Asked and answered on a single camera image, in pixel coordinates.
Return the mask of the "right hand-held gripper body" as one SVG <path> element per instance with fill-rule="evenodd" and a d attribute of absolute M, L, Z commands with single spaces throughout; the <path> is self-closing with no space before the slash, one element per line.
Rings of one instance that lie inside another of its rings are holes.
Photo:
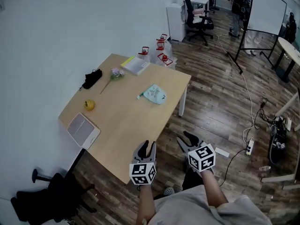
<path fill-rule="evenodd" d="M 216 163 L 216 153 L 210 144 L 202 142 L 199 146 L 183 145 L 188 165 L 196 172 L 211 169 Z"/>

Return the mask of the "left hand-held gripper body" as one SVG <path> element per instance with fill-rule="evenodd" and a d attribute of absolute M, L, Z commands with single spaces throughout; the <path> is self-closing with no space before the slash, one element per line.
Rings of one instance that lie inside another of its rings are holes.
<path fill-rule="evenodd" d="M 156 159 L 149 160 L 137 157 L 137 151 L 133 153 L 132 163 L 129 165 L 129 176 L 134 185 L 150 185 L 156 176 Z"/>

